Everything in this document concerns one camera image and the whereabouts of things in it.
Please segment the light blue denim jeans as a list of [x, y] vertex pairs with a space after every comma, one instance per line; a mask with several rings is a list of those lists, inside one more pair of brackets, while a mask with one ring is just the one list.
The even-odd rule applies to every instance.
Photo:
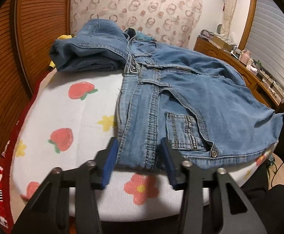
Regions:
[[163, 138], [200, 168], [254, 161], [278, 141], [282, 114], [260, 103], [232, 66], [131, 28], [125, 36], [119, 167], [158, 168]]

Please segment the white strawberry print blanket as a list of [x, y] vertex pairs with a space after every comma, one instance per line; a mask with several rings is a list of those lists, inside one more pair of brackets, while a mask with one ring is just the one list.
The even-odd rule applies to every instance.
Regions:
[[[57, 72], [39, 91], [20, 133], [12, 168], [23, 201], [29, 201], [53, 168], [81, 166], [105, 149], [111, 137], [118, 139], [119, 151], [117, 101], [123, 73]], [[254, 161], [222, 168], [243, 185], [276, 143]], [[97, 192], [97, 204], [104, 221], [142, 221], [178, 214], [182, 196], [169, 184], [162, 160], [153, 170], [119, 167], [116, 160], [108, 185]]]

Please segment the long wooden sideboard cabinet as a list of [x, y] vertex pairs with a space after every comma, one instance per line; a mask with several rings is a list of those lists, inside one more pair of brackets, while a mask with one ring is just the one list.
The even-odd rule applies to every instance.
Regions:
[[284, 113], [284, 103], [277, 101], [268, 87], [260, 81], [257, 76], [248, 71], [240, 61], [233, 58], [230, 54], [218, 49], [200, 36], [196, 39], [194, 51], [217, 58], [234, 67], [241, 74], [246, 86], [251, 90], [251, 93], [259, 102], [272, 108], [277, 113]]

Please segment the yellow Pikachu plush toy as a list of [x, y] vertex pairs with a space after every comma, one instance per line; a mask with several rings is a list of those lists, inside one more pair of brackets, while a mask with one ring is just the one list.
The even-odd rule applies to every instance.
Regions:
[[49, 52], [51, 58], [50, 67], [54, 69], [59, 66], [61, 68], [67, 63], [70, 59], [69, 45], [73, 37], [73, 35], [61, 35], [55, 40]]

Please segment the pink thermos jug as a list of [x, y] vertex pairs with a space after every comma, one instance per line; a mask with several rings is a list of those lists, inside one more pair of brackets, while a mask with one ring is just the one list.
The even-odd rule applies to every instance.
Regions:
[[241, 63], [243, 63], [244, 65], [247, 65], [249, 59], [250, 59], [250, 51], [249, 50], [242, 50], [240, 52], [239, 61]]

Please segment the cardboard box on sideboard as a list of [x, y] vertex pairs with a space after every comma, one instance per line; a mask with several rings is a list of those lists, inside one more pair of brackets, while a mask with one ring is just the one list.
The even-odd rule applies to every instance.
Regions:
[[214, 35], [211, 41], [219, 48], [221, 48], [222, 50], [226, 50], [227, 52], [231, 52], [231, 50], [235, 46], [233, 42], [223, 36]]

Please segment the brown wooden louvered wardrobe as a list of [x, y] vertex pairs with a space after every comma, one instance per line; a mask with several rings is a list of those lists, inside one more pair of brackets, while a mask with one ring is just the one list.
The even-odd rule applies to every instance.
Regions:
[[0, 0], [0, 155], [55, 38], [69, 32], [71, 0]]

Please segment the folded dark blue jeans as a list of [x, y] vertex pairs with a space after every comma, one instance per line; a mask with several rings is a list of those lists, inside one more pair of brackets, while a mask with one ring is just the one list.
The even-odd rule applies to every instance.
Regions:
[[70, 59], [58, 72], [123, 69], [128, 59], [127, 37], [116, 23], [105, 19], [88, 21], [72, 38]]

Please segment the grey window roller blind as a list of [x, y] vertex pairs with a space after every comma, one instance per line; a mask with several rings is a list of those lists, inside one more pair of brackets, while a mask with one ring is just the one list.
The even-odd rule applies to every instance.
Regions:
[[245, 48], [284, 90], [284, 14], [273, 0], [256, 0]]

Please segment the pink circle pattern curtain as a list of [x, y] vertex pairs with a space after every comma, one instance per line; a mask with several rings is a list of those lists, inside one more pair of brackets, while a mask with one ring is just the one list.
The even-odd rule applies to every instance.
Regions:
[[113, 21], [158, 41], [186, 48], [202, 14], [203, 0], [71, 0], [70, 30], [92, 19]]

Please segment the cream lace side curtain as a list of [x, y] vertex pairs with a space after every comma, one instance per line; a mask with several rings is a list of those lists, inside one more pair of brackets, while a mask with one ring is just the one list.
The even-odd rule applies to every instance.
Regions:
[[225, 0], [224, 1], [224, 12], [221, 27], [221, 34], [229, 37], [231, 21], [235, 12], [237, 0]]

